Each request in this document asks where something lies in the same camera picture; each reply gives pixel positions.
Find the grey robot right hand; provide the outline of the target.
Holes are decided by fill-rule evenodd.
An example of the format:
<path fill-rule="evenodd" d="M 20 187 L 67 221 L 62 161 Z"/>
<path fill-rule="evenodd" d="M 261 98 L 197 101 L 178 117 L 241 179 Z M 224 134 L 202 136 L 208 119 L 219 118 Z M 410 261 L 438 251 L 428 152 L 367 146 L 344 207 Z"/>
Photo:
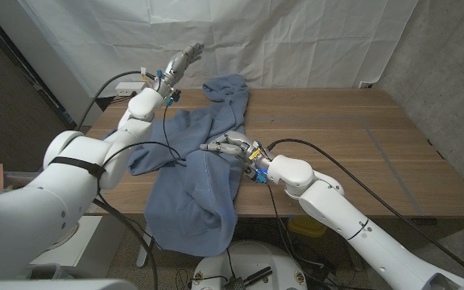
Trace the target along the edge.
<path fill-rule="evenodd" d="M 207 144 L 201 144 L 203 151 L 215 151 L 235 156 L 245 164 L 245 174 L 256 183 L 267 183 L 267 170 L 276 157 L 261 142 L 254 141 L 243 133 L 229 130 Z"/>

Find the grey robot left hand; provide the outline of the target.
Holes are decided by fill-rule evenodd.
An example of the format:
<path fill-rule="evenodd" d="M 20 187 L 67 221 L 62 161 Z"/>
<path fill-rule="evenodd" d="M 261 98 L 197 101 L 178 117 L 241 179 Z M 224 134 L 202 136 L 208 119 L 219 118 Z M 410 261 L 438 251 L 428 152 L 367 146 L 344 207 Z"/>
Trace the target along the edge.
<path fill-rule="evenodd" d="M 178 51 L 168 62 L 166 69 L 157 72 L 153 89 L 162 98 L 170 97 L 188 66 L 201 58 L 203 48 L 203 43 L 196 42 Z"/>

